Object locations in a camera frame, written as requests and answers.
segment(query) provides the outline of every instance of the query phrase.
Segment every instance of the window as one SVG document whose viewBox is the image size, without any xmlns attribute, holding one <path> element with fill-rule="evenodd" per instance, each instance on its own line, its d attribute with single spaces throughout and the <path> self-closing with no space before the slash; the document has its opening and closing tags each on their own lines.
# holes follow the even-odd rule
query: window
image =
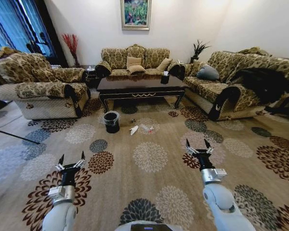
<svg viewBox="0 0 289 231">
<path fill-rule="evenodd" d="M 0 0 L 0 48 L 56 57 L 34 0 Z"/>
</svg>

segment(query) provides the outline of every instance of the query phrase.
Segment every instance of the potted plant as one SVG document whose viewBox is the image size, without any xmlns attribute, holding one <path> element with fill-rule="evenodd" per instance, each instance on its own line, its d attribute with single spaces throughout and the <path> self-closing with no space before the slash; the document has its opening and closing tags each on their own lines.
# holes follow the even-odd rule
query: potted plant
<svg viewBox="0 0 289 231">
<path fill-rule="evenodd" d="M 200 53 L 203 52 L 204 49 L 210 47 L 207 46 L 208 43 L 203 43 L 203 41 L 199 41 L 199 39 L 197 39 L 197 45 L 194 44 L 194 55 L 191 57 L 191 61 L 190 64 L 193 63 L 194 59 L 198 60 L 199 59 L 199 55 Z"/>
<path fill-rule="evenodd" d="M 74 63 L 76 67 L 79 67 L 79 62 L 78 62 L 78 58 L 76 55 L 76 50 L 77 50 L 77 45 L 78 45 L 78 38 L 76 35 L 69 35 L 69 34 L 63 34 L 62 38 L 64 40 L 64 42 L 66 43 L 66 45 L 69 48 L 69 51 L 71 52 L 73 58 L 74 58 Z"/>
</svg>

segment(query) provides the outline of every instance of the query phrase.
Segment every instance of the framed painting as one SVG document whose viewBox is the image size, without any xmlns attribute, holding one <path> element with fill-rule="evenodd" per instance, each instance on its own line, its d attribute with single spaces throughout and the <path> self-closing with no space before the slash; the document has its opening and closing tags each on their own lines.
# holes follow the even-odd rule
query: framed painting
<svg viewBox="0 0 289 231">
<path fill-rule="evenodd" d="M 122 30 L 149 30 L 151 0 L 121 0 Z"/>
</svg>

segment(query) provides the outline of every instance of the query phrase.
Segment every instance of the wall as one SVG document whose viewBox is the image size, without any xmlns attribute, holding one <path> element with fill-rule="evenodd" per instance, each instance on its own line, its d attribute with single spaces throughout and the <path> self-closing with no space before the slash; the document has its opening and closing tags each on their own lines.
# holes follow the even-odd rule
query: wall
<svg viewBox="0 0 289 231">
<path fill-rule="evenodd" d="M 152 0 L 149 31 L 121 29 L 119 0 L 45 0 L 54 28 L 60 37 L 73 33 L 79 38 L 80 64 L 96 64 L 104 47 L 170 49 L 174 60 L 189 62 L 197 39 L 214 45 L 230 0 Z M 70 65 L 73 58 L 60 38 Z M 214 47 L 200 55 L 207 60 Z"/>
<path fill-rule="evenodd" d="M 216 37 L 217 51 L 259 46 L 289 58 L 289 0 L 233 0 Z"/>
</svg>

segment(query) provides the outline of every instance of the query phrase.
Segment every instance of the red decorative branches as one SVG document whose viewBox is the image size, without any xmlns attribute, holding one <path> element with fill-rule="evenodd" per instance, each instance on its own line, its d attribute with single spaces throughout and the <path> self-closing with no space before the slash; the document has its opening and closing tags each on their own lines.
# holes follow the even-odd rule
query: red decorative branches
<svg viewBox="0 0 289 231">
<path fill-rule="evenodd" d="M 77 50 L 77 45 L 78 45 L 78 38 L 76 35 L 69 35 L 69 34 L 63 34 L 62 38 L 66 45 L 69 48 L 69 51 L 71 52 L 73 58 L 75 59 L 75 65 L 79 66 L 78 59 L 76 56 L 76 50 Z"/>
</svg>

